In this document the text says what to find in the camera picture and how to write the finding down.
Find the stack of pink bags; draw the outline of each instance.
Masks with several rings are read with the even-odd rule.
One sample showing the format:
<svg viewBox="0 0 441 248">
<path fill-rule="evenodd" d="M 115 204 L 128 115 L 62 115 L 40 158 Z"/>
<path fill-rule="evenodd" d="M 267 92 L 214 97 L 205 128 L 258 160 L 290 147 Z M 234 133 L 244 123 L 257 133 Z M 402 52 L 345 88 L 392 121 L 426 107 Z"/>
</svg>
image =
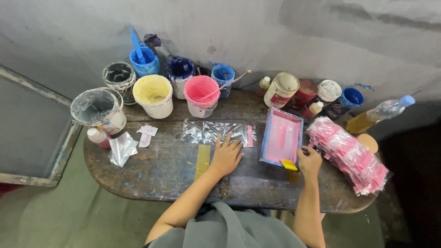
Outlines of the stack of pink bags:
<svg viewBox="0 0 441 248">
<path fill-rule="evenodd" d="M 310 136 L 309 146 L 320 146 L 326 152 L 325 158 L 351 178 L 357 195 L 383 190 L 389 170 L 342 127 L 327 117 L 319 117 L 306 133 Z"/>
</svg>

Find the blue stirring stick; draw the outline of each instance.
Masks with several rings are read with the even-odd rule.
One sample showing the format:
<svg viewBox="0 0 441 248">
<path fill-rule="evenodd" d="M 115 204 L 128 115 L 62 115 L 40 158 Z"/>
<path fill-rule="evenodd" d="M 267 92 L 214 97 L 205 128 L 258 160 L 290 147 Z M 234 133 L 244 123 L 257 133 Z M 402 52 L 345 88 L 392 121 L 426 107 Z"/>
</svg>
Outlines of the blue stirring stick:
<svg viewBox="0 0 441 248">
<path fill-rule="evenodd" d="M 136 38 L 136 34 L 135 34 L 135 30 L 133 29 L 133 26 L 132 26 L 131 38 L 132 38 L 133 46 L 135 47 L 136 55 L 138 56 L 138 59 L 139 59 L 139 64 L 146 64 L 146 60 L 144 59 L 144 56 L 142 55 L 141 47 L 139 46 L 138 39 Z"/>
</svg>

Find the clear plastic bag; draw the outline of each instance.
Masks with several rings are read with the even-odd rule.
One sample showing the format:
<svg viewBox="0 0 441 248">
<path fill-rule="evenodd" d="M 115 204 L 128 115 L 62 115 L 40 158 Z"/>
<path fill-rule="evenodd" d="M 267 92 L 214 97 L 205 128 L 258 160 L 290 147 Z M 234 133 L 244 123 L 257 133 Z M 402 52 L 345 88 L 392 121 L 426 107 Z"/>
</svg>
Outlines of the clear plastic bag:
<svg viewBox="0 0 441 248">
<path fill-rule="evenodd" d="M 124 166 L 130 155 L 138 154 L 136 145 L 138 145 L 139 142 L 134 140 L 129 132 L 121 134 L 121 136 L 116 139 L 109 140 L 109 143 L 112 150 L 110 151 L 108 158 L 110 159 L 110 162 L 119 167 Z"/>
<path fill-rule="evenodd" d="M 343 171 L 357 195 L 377 194 L 392 173 L 356 138 L 327 117 L 317 118 L 306 130 L 310 146 Z"/>
<path fill-rule="evenodd" d="M 256 141 L 256 127 L 242 123 L 224 123 L 212 121 L 188 121 L 185 119 L 181 141 L 195 144 L 214 145 L 220 134 L 220 142 L 223 143 L 231 132 L 231 142 L 240 140 L 244 147 L 253 147 Z"/>
</svg>

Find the metal frame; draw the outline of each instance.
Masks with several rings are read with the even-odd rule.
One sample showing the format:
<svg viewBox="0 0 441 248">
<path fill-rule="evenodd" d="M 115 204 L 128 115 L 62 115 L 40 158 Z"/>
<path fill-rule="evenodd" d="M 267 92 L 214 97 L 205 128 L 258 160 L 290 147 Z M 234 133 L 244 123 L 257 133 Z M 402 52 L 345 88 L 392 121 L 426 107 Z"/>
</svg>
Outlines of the metal frame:
<svg viewBox="0 0 441 248">
<path fill-rule="evenodd" d="M 68 109 L 71 106 L 72 100 L 38 84 L 28 78 L 21 76 L 3 66 L 0 66 L 0 77 L 6 79 L 11 83 L 15 83 L 24 88 L 34 91 L 40 96 L 50 99 L 58 104 L 61 104 Z M 69 131 L 64 139 L 63 145 L 55 159 L 54 167 L 52 169 L 49 178 L 40 177 L 26 177 L 14 174 L 0 173 L 0 182 L 7 184 L 23 184 L 23 185 L 34 185 L 34 186 L 45 186 L 45 187 L 55 187 L 60 181 L 61 175 L 63 174 L 64 167 L 66 167 L 67 160 L 71 155 L 72 149 L 74 148 L 75 142 L 81 131 L 81 125 L 72 120 L 69 127 Z"/>
</svg>

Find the blue bottle cap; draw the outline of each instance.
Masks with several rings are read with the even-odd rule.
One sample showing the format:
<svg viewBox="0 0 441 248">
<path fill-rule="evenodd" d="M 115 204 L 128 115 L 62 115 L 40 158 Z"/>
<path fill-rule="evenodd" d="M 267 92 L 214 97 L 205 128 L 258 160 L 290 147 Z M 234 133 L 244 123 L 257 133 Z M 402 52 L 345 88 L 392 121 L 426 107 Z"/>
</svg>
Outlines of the blue bottle cap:
<svg viewBox="0 0 441 248">
<path fill-rule="evenodd" d="M 407 107 L 407 106 L 410 106 L 410 105 L 414 104 L 414 103 L 415 103 L 415 99 L 414 99 L 412 96 L 409 96 L 409 95 L 407 95 L 407 96 L 403 96 L 403 97 L 400 99 L 400 103 L 401 103 L 404 107 Z"/>
</svg>

